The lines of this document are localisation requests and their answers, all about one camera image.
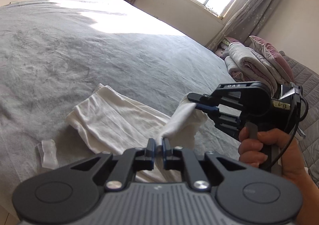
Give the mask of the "white long-sleeve garment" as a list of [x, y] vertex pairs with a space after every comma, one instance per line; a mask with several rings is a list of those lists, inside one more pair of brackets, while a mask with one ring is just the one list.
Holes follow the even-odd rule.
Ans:
[[169, 117], [99, 84], [89, 98], [73, 108], [66, 121], [95, 154], [120, 155], [129, 148], [146, 147], [150, 138], [158, 146], [167, 138], [172, 147], [192, 150], [195, 135], [207, 118], [187, 97]]

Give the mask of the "folded grey pink quilt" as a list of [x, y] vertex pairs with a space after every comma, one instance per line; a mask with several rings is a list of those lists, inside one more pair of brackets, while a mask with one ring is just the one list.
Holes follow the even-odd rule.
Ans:
[[259, 53], [239, 42], [230, 43], [224, 59], [228, 73], [237, 82], [259, 81], [273, 96], [278, 88], [278, 71]]

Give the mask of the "pink grey pillow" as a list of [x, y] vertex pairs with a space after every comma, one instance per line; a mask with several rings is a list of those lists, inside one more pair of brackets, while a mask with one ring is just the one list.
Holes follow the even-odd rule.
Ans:
[[256, 52], [262, 55], [287, 82], [295, 82], [292, 69], [279, 51], [270, 43], [257, 36], [249, 36]]

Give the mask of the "grey star curtain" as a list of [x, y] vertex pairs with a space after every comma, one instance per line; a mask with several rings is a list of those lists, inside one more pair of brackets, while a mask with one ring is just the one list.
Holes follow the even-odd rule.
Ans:
[[216, 50], [226, 37], [234, 38], [249, 46], [250, 36], [258, 35], [280, 2], [281, 0], [248, 0], [208, 42], [206, 48], [211, 51]]

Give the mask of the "grey plush bed blanket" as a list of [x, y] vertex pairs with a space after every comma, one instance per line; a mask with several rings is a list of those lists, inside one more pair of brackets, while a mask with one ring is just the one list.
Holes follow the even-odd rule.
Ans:
[[66, 122], [104, 84], [166, 115], [188, 92], [231, 83], [222, 59], [123, 0], [31, 0], [1, 7], [1, 206], [42, 169], [38, 145], [58, 162], [91, 156]]

